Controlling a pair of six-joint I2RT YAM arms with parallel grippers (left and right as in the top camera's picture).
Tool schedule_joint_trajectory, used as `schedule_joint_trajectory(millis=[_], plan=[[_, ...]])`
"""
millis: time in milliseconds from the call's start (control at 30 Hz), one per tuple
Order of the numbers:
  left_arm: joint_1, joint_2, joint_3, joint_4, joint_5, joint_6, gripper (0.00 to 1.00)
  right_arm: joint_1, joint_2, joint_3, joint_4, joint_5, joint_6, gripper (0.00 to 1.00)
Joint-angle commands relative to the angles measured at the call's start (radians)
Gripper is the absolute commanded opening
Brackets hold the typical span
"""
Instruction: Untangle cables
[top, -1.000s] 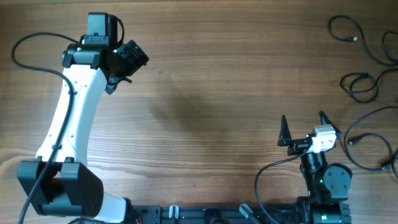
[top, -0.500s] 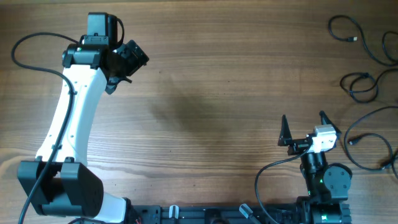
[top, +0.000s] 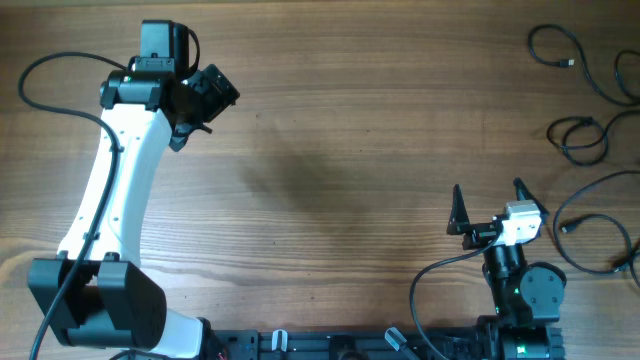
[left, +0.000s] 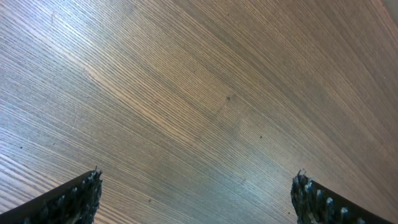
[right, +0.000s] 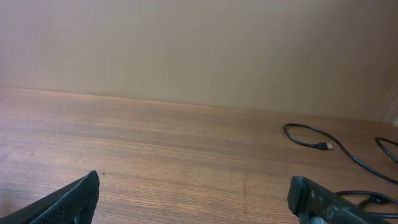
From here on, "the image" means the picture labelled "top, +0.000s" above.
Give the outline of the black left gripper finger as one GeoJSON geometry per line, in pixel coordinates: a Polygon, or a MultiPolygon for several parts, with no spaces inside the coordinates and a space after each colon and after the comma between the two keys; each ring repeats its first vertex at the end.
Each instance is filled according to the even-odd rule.
{"type": "Polygon", "coordinates": [[[213,130],[204,123],[177,124],[171,134],[169,148],[174,152],[179,152],[186,146],[190,135],[195,131],[204,131],[207,134],[211,134],[213,132],[213,130]]]}
{"type": "Polygon", "coordinates": [[[234,106],[240,98],[239,91],[229,79],[211,64],[203,70],[206,89],[204,92],[204,115],[206,122],[211,122],[230,106],[234,106]]]}

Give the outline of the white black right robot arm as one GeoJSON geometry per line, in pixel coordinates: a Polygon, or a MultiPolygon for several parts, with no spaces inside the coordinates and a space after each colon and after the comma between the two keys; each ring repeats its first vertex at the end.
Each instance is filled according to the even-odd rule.
{"type": "Polygon", "coordinates": [[[560,320],[566,275],[547,262],[530,263],[524,246],[540,236],[548,210],[524,182],[514,180],[516,199],[489,222],[473,224],[458,185],[452,190],[449,235],[461,235],[465,250],[479,250],[482,273],[494,302],[494,316],[481,316],[475,326],[477,359],[540,359],[566,357],[560,320]]]}

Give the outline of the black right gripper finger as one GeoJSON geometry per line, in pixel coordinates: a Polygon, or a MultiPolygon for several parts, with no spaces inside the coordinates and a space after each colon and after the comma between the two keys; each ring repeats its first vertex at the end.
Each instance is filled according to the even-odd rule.
{"type": "Polygon", "coordinates": [[[458,184],[453,187],[452,195],[452,207],[446,233],[448,235],[462,235],[470,232],[471,224],[461,188],[458,184]]]}
{"type": "Polygon", "coordinates": [[[546,207],[537,200],[537,198],[529,191],[529,189],[526,187],[525,183],[523,182],[523,180],[519,177],[516,177],[513,180],[513,185],[515,187],[515,191],[516,191],[516,198],[518,201],[524,201],[524,200],[531,200],[535,203],[535,205],[537,206],[537,208],[540,211],[541,217],[542,218],[547,218],[549,216],[549,211],[546,209],[546,207]]]}

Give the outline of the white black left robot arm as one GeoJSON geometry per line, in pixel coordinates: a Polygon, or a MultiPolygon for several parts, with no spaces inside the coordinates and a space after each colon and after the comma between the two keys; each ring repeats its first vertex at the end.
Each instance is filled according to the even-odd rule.
{"type": "Polygon", "coordinates": [[[34,350],[52,333],[64,346],[113,348],[122,359],[227,357],[210,323],[171,310],[140,268],[141,228],[163,153],[207,131],[239,96],[199,59],[193,30],[146,20],[139,54],[115,64],[102,83],[100,141],[78,213],[55,256],[29,269],[44,315],[34,350]]]}

